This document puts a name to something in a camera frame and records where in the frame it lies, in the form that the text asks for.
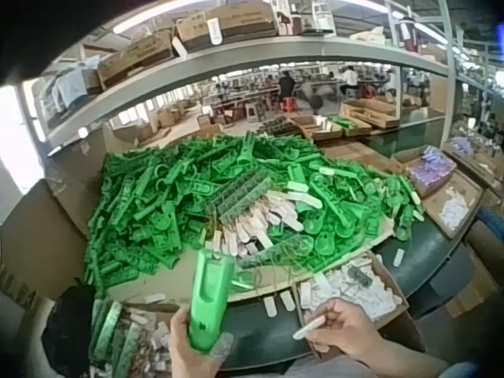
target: person's right hand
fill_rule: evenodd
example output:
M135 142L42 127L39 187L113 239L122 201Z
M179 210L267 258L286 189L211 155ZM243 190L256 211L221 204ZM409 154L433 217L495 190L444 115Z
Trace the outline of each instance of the person's right hand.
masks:
M338 347L356 360L362 360L384 344L384 339L359 305L341 298L329 299L311 314L310 319L322 315L325 315L325 324L306 335L313 343Z

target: cardboard box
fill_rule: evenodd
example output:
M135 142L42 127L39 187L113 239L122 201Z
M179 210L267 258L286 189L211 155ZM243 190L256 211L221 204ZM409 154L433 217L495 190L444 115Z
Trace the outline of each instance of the cardboard box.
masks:
M103 89L107 89L142 69L173 57L172 29L163 29L100 61L98 75Z
M465 203L469 208L469 211L461 219L458 226L452 230L448 228L441 218L440 214L443 210L446 201L452 199L451 195L447 193L447 189L453 188L461 195L464 196ZM471 212L474 211L475 207L478 205L480 197L483 195L483 189L470 178L468 178L464 173L460 172L458 169L455 170L451 179L445 183L436 193L426 198L422 203L424 205L425 211L432 218L434 222L441 228L441 230L449 237L454 238L460 228L464 226L465 222L468 220Z
M443 151L458 164L464 165L472 174L476 175L490 187L495 185L496 175L502 171L502 163L498 168L485 154L476 153L473 157L466 156L453 148L449 143L444 144ZM485 169L481 164L487 165L491 171Z
M207 20L217 18L223 43L272 37L277 34L269 4L244 2L198 12L176 25L177 35L187 51L212 46Z
M413 183L413 185L417 189L417 193L420 196L420 198L426 198L432 193L438 191L442 186L444 186L445 183L450 181L455 171L454 170L451 174L443 177L441 180L438 180L427 187L423 185L423 183L415 180L415 178L409 174L407 169L422 164L421 156L427 147L428 146L421 146L409 150L403 150L396 154L393 154L391 157L394 171L396 173L404 174L409 178L409 180Z
M402 313L404 313L408 310L408 308L409 308L408 301L406 299L406 296L402 293L401 288L399 287L397 282L394 280L394 277L392 277L392 275L387 270L387 268L385 268L385 266L376 258L375 254L373 252L368 250L366 252L363 252L362 254L359 254L358 256L354 256L354 258L358 258L358 257L371 258L371 261L372 261L371 266L372 266L372 270L374 271L374 273L381 278L381 280L384 282L386 288L392 289L392 292L402 299L402 304L398 305L392 312L390 312L390 313L384 315L383 317L381 317L380 319L374 321L374 325L375 325L376 329L381 329L385 325L392 322L396 317L398 317L399 315L401 315ZM332 271L334 269L337 269L338 267L346 264L347 262L349 262L349 261L348 260L342 261L342 264L334 266L331 269L326 269L326 270L324 270L324 272L328 272L328 271ZM306 325L306 322L304 321L304 317L302 315L303 309L301 308L301 304L300 304L301 302L299 299L300 290L301 290L300 286L301 286L301 283L296 283L295 285L293 285L293 294L294 294L294 299L295 299L295 303L296 303L296 309L298 311L299 321L301 322L301 325L304 326L304 325ZM310 343L310 348L312 349L312 351L315 353L316 356L320 357L318 352L315 351L315 348L312 343ZM328 353L329 354L334 353L335 351L337 351L337 348L335 350L334 347L331 347L331 349Z

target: shelf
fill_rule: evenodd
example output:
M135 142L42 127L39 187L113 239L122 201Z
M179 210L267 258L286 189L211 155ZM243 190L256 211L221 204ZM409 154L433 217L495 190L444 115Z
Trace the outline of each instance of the shelf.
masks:
M392 46L330 37L274 37L212 47L146 69L91 100L46 136L52 150L71 139L80 128L105 120L139 102L210 76L296 61L374 61L403 65L447 76L435 61Z

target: stool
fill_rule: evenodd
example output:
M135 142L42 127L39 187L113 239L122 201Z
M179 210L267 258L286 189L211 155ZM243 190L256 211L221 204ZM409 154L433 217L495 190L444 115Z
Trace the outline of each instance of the stool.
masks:
M261 122L266 118L265 112L261 106L259 106L258 102L251 102L249 104L245 104L246 110L246 121L250 124L255 122Z
M357 98L357 90L348 88L346 90L346 99L351 99L351 98L352 99Z
M282 102L282 110L286 113L296 112L296 99L294 97L286 97Z

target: worker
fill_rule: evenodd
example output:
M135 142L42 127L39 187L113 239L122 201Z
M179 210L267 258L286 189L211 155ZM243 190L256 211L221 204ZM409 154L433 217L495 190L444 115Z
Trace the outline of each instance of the worker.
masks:
M291 78L291 74L288 71L283 71L282 77L278 81L278 85L280 85L280 103L284 101L284 98L292 97L295 84L296 82Z
M353 65L346 67L346 70L343 73L343 81L345 82L345 84L339 87L339 90L341 91L343 96L347 95L347 89L357 90L359 88L357 84L357 78L357 73L355 72Z
M385 90L395 97L397 93L397 75L393 69L388 70L388 81L385 83Z
M438 358L383 339L360 306L341 298L328 300L311 314L311 318L322 315L326 318L325 325L309 332L306 338L314 343L338 347L343 353L327 361L312 358L312 361L294 362L283 376L469 378L476 370L476 366L469 363L456 364L448 369L448 364ZM188 317L188 309L180 309L171 322L172 377L213 378L231 350L232 337L222 335L212 352L200 354L191 349L187 338Z

